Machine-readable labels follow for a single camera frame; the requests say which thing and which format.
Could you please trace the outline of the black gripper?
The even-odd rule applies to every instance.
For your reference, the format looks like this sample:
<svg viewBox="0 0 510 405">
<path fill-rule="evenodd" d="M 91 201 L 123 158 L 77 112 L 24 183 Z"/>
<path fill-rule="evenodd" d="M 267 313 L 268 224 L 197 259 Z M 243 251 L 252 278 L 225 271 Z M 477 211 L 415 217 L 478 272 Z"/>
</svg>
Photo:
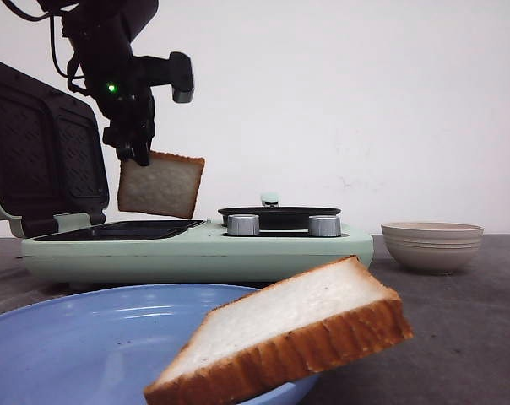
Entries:
<svg viewBox="0 0 510 405">
<path fill-rule="evenodd" d="M 122 17 L 64 18 L 64 35 L 84 74 L 85 92 L 109 119 L 104 143 L 116 148 L 119 160 L 149 166 L 155 134 L 155 105 L 140 61 L 133 55 L 131 39 Z"/>
</svg>

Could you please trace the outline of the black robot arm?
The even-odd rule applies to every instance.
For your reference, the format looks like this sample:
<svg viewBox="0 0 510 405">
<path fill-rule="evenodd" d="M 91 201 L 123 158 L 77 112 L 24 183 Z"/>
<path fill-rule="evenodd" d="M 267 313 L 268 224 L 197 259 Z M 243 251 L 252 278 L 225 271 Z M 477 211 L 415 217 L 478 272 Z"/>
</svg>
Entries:
<svg viewBox="0 0 510 405">
<path fill-rule="evenodd" d="M 157 8 L 156 1 L 81 1 L 62 16 L 62 34 L 73 47 L 68 88 L 93 98 L 109 120 L 104 144 L 141 166 L 149 165 L 155 103 L 132 41 Z"/>
</svg>

